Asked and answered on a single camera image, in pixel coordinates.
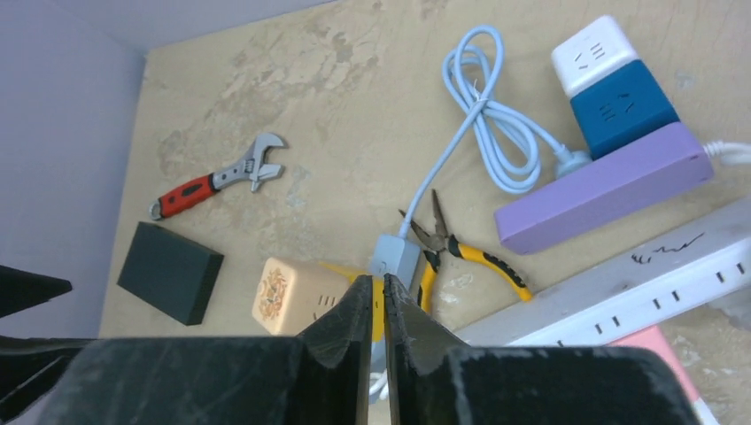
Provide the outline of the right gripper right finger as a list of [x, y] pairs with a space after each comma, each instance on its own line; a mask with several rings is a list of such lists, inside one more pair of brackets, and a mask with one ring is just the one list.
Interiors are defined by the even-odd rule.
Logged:
[[667, 364], [638, 347], [478, 347], [384, 277], [395, 424], [696, 424]]

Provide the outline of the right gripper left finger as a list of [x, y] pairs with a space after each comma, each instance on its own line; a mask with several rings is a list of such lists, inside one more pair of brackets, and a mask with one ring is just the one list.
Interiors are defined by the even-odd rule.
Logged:
[[42, 424], [364, 424], [372, 279], [295, 336], [100, 339], [63, 374]]

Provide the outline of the adjustable wrench red handle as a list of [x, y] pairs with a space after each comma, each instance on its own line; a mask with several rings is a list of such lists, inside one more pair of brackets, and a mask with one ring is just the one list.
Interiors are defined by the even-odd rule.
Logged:
[[268, 163], [267, 153], [272, 149], [287, 148], [288, 144], [279, 135], [257, 135], [249, 150], [232, 165], [185, 182], [158, 197], [149, 206], [150, 218], [173, 217], [239, 182], [249, 182], [251, 192], [258, 192], [264, 182], [280, 178], [285, 170], [281, 164]]

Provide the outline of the white power strip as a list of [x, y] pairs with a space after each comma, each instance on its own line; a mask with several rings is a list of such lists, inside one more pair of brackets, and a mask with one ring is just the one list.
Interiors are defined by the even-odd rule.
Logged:
[[750, 284], [743, 198], [458, 330], [475, 345], [598, 345]]

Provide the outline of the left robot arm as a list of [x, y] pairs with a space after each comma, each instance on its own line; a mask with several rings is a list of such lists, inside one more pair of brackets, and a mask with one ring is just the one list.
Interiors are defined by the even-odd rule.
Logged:
[[[1, 267], [1, 317], [49, 303], [73, 290], [70, 281]], [[8, 424], [48, 395], [90, 340], [44, 333], [1, 332], [1, 422]]]

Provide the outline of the yellow cube socket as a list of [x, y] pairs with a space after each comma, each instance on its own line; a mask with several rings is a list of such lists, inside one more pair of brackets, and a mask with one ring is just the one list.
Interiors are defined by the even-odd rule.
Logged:
[[[350, 282], [354, 282], [354, 280], [360, 275], [368, 274], [367, 271], [360, 270], [356, 267], [340, 266], [337, 264], [326, 263], [326, 262], [320, 262], [320, 265], [338, 274], [341, 274], [342, 276], [346, 277]], [[384, 301], [383, 301], [384, 283], [383, 283], [383, 278], [379, 278], [377, 276], [372, 278], [372, 282], [373, 282], [372, 283], [372, 289], [373, 289], [372, 342], [373, 344], [375, 344], [383, 340], [384, 313], [385, 313]]]

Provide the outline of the pink cube socket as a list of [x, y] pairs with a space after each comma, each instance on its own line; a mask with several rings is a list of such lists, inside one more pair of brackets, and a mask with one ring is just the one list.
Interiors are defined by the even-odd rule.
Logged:
[[692, 403], [693, 410], [698, 416], [701, 424], [719, 424], [658, 326], [644, 328], [638, 332], [617, 339], [610, 343], [610, 345], [638, 347], [650, 350], [657, 354], [676, 376], [687, 399]]

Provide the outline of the dark blue cube socket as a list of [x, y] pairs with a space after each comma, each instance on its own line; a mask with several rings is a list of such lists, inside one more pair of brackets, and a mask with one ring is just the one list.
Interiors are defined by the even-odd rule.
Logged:
[[572, 97], [570, 106], [594, 159], [679, 121], [673, 104], [640, 59]]

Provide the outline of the white cube socket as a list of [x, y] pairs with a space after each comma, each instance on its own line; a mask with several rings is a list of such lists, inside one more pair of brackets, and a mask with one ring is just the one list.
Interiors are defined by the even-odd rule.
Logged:
[[611, 15], [598, 17], [551, 53], [554, 71], [568, 99], [637, 59], [639, 54]]

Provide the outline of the light blue power strip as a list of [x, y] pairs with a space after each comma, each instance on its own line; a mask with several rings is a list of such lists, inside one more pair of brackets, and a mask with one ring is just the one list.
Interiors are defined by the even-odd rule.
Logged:
[[[420, 256], [417, 244], [393, 235], [380, 235], [370, 262], [369, 272], [374, 277], [384, 277], [386, 274], [396, 276], [406, 292], [411, 295], [412, 281]], [[387, 370], [387, 345], [383, 333], [383, 340], [375, 343], [371, 348], [370, 372]], [[390, 414], [397, 404], [390, 398], [381, 400], [389, 402]]]

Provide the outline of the black box far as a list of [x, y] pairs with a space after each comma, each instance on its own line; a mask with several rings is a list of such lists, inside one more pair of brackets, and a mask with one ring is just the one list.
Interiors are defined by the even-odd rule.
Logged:
[[117, 285], [186, 326], [203, 322], [224, 255], [140, 222]]

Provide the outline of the purple power strip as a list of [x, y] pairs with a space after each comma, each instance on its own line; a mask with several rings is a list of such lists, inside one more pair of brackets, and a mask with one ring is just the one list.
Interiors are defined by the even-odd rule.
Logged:
[[520, 255], [543, 251], [713, 175], [698, 139], [685, 124], [671, 123], [500, 207], [494, 214], [499, 241]]

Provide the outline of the yellow handled pliers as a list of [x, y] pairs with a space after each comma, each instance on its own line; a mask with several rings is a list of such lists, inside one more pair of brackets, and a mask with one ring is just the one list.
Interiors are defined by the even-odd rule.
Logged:
[[461, 242], [455, 234], [449, 231], [435, 189], [431, 191], [431, 204], [435, 220], [435, 229], [432, 232], [427, 231], [414, 220], [410, 220], [410, 228], [423, 246], [422, 254], [426, 261], [417, 292], [417, 304], [425, 313], [432, 314], [431, 297], [441, 267], [441, 255], [444, 252], [458, 259], [480, 264], [497, 273], [523, 302], [533, 299], [533, 293], [523, 278], [506, 261], [488, 251]]

